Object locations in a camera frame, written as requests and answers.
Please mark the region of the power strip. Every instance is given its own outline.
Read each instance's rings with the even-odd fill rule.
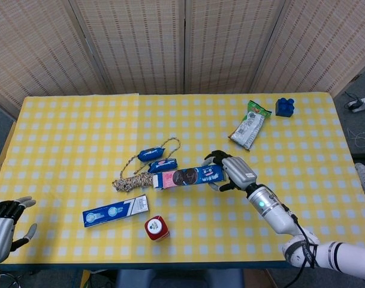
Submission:
[[[356,109],[351,110],[351,112],[357,113],[359,111],[365,110],[365,98],[362,98],[361,101],[363,102],[362,105]],[[347,106],[350,107],[351,105],[355,104],[356,102],[357,102],[357,100],[351,101],[351,102],[347,103]]]

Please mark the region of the blue and white box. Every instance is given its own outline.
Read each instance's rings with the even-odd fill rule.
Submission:
[[[146,195],[141,195],[133,199],[83,211],[82,215],[84,226],[89,227],[146,211],[149,211]]]

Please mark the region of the green snack bag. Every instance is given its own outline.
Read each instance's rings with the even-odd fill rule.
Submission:
[[[249,101],[248,114],[229,138],[249,150],[265,118],[270,117],[271,114],[272,111],[266,110],[254,101]]]

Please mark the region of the robot finger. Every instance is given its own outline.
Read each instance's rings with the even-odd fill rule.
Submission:
[[[13,201],[3,201],[0,202],[0,217],[3,215],[3,213],[5,212],[5,210],[8,209],[8,207],[13,203]]]
[[[25,208],[31,207],[36,204],[36,200],[30,199],[20,203],[15,210],[12,212],[10,216],[11,219],[14,220],[14,225],[16,225],[17,221],[20,219],[22,212],[24,212]]]
[[[14,214],[14,211],[17,209],[17,207],[21,203],[25,203],[25,202],[30,201],[30,200],[32,200],[32,196],[26,196],[26,197],[18,198],[17,200],[13,201],[11,203],[11,205],[5,210],[2,217],[11,218],[11,216]]]
[[[233,190],[235,189],[236,185],[232,182],[222,185],[219,187],[219,191],[223,192],[223,191],[228,191],[228,190]]]
[[[215,157],[218,157],[218,158],[221,158],[221,159],[224,159],[224,158],[228,158],[228,157],[231,157],[230,154],[227,154],[225,153],[224,151],[222,150],[215,150],[215,151],[212,151],[213,156]]]
[[[37,224],[34,223],[29,228],[29,231],[27,232],[27,234],[23,238],[18,239],[16,241],[13,241],[13,243],[12,243],[12,245],[10,247],[10,251],[11,252],[16,251],[22,245],[25,245],[26,243],[28,243],[32,239],[32,237],[34,236],[34,233],[36,232],[36,230],[37,230]]]
[[[208,159],[208,158],[214,158],[214,155],[213,155],[213,153],[210,153],[208,156],[206,156],[204,159],[206,160],[206,159]]]
[[[211,163],[213,163],[213,160],[214,160],[214,156],[211,156],[211,157],[206,157],[205,158],[205,161],[203,161],[203,163],[201,164],[201,166],[207,166],[207,165],[210,165]]]

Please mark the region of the yellow checkered tablecloth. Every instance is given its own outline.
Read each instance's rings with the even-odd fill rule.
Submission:
[[[249,100],[274,110],[280,97],[295,99],[294,115],[267,119],[250,152],[228,139]],[[15,236],[33,222],[38,230],[6,263],[283,260],[290,236],[276,235],[244,192],[208,185],[114,190],[129,157],[170,136],[182,143],[173,155],[180,168],[199,166],[214,149],[240,156],[322,242],[365,246],[365,197],[329,94],[29,97],[1,170],[0,201],[37,199]],[[82,211],[143,193],[150,212],[83,227]],[[161,242],[144,230],[154,215],[171,230]]]

